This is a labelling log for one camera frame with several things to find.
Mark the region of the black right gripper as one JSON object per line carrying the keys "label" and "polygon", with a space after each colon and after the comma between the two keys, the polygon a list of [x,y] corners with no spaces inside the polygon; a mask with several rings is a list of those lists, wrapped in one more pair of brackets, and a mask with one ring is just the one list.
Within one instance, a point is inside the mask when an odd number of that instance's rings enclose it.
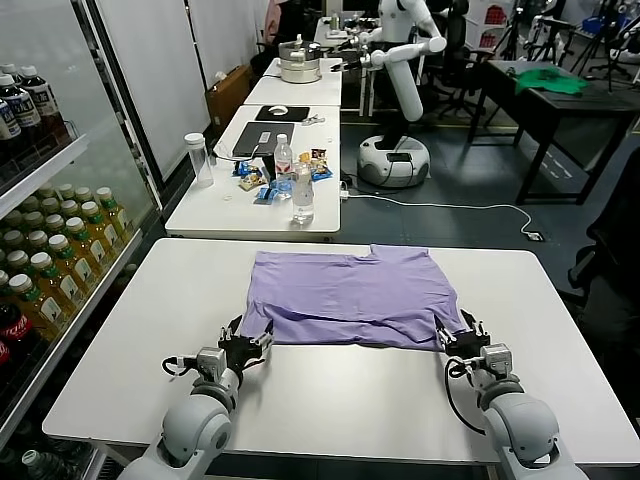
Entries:
{"label": "black right gripper", "polygon": [[464,309],[460,310],[460,314],[467,329],[458,334],[451,334],[438,317],[434,318],[439,341],[449,357],[479,357],[481,348],[491,343],[491,337],[486,333],[483,322],[477,320],[473,314]]}

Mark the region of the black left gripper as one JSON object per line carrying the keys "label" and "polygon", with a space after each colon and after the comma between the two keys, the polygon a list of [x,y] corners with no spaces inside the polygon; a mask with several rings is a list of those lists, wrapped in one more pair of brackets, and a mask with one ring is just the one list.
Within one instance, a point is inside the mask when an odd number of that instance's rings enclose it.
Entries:
{"label": "black left gripper", "polygon": [[242,315],[239,315],[223,326],[218,339],[218,347],[225,352],[227,367],[235,373],[264,363],[274,340],[272,322],[255,338],[236,336],[241,321]]}

